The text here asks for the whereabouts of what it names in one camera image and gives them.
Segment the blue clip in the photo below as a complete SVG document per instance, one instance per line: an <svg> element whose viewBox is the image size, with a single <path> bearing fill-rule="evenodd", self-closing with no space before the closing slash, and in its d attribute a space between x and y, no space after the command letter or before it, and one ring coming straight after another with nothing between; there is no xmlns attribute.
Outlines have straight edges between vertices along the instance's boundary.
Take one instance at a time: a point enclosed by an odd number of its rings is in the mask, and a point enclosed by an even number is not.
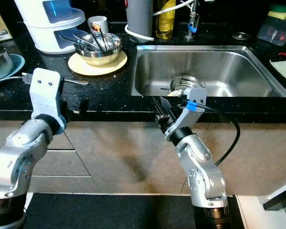
<svg viewBox="0 0 286 229"><path fill-rule="evenodd" d="M194 103L192 101L187 101L186 108L195 112L197 111L197 103Z"/></svg>
<svg viewBox="0 0 286 229"><path fill-rule="evenodd" d="M194 28L191 24L188 24L187 28L190 29L190 31L192 31L193 33L197 32L197 28Z"/></svg>

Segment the black floor mat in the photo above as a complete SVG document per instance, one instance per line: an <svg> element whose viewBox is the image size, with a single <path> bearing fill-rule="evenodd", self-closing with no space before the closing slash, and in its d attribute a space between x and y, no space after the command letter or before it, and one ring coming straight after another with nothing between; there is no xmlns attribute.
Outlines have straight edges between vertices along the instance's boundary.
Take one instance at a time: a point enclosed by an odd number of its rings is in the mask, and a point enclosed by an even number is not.
<svg viewBox="0 0 286 229"><path fill-rule="evenodd" d="M229 198L233 228L244 228ZM24 229L193 229L191 198L35 193Z"/></svg>

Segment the faucet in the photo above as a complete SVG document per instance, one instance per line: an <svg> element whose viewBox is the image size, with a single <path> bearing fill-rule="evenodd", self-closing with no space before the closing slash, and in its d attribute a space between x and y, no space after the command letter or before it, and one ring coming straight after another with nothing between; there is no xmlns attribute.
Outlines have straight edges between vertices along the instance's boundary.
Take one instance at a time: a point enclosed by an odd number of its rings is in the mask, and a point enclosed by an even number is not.
<svg viewBox="0 0 286 229"><path fill-rule="evenodd" d="M187 26L188 30L185 36L187 39L192 39L194 33L197 32L198 21L199 21L199 14L196 12L197 4L198 4L198 0L195 0L191 6L190 21L188 23L188 26Z"/></svg>

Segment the yellow dish soap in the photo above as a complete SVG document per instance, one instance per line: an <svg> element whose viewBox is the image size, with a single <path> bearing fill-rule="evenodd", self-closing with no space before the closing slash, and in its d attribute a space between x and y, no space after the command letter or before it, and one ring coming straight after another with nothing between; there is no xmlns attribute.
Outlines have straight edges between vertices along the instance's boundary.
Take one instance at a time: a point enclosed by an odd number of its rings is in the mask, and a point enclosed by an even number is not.
<svg viewBox="0 0 286 229"><path fill-rule="evenodd" d="M165 10L176 5L176 0L158 0L158 9ZM158 38L169 40L173 35L175 11L169 11L157 16L156 36Z"/></svg>

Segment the stainless steel sink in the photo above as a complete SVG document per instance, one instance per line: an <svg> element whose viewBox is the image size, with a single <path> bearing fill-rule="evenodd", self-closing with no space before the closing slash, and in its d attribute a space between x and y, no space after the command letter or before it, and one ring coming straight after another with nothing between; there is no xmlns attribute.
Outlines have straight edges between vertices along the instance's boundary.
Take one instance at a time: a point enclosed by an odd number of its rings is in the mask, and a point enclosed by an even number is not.
<svg viewBox="0 0 286 229"><path fill-rule="evenodd" d="M171 80L191 75L208 96L286 97L286 89L244 46L137 46L131 95L166 96Z"/></svg>

